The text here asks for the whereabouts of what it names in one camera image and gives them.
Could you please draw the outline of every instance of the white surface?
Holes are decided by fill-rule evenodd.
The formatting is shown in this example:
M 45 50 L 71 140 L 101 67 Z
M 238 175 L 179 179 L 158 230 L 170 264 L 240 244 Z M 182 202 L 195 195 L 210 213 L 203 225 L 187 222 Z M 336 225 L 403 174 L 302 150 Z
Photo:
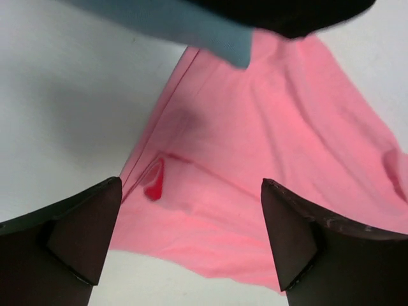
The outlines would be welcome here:
M 321 35 L 408 151 L 408 2 Z M 119 174 L 183 47 L 54 0 L 0 1 L 0 220 Z M 110 252 L 91 305 L 286 305 L 273 291 Z

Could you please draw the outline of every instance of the light blue fabric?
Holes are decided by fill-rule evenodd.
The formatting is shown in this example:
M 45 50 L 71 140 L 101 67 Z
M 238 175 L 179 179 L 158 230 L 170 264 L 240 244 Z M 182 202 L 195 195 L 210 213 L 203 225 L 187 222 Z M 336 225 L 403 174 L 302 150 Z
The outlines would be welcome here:
M 251 58 L 252 29 L 184 0 L 62 0 L 135 31 L 206 48 L 239 68 Z

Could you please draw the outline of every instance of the pink fabric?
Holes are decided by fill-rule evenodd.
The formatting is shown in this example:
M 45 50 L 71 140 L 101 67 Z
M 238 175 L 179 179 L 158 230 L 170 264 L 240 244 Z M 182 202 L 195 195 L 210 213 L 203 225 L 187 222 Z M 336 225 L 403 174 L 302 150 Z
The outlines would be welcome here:
M 277 289 L 264 177 L 408 234 L 408 158 L 389 129 L 316 37 L 256 32 L 246 71 L 187 49 L 123 170 L 111 248 Z

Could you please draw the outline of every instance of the black object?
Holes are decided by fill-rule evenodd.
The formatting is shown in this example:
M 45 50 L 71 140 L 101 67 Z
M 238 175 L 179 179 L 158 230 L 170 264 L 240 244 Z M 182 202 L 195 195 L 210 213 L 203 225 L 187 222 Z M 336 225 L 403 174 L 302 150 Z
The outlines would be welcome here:
M 0 223 L 1 306 L 83 306 L 98 285 L 122 199 L 110 178 Z
M 287 38 L 346 21 L 371 7 L 375 0 L 186 0 L 251 27 Z
M 273 180 L 261 199 L 290 306 L 408 305 L 408 235 L 352 221 Z

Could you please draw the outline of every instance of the blue object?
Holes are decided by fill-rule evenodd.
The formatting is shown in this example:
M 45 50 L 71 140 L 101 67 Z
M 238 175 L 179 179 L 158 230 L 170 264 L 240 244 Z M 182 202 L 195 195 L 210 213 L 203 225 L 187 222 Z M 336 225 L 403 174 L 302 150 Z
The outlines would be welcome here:
M 184 0 L 62 0 L 149 36 L 205 48 L 232 65 L 251 59 L 252 28 Z

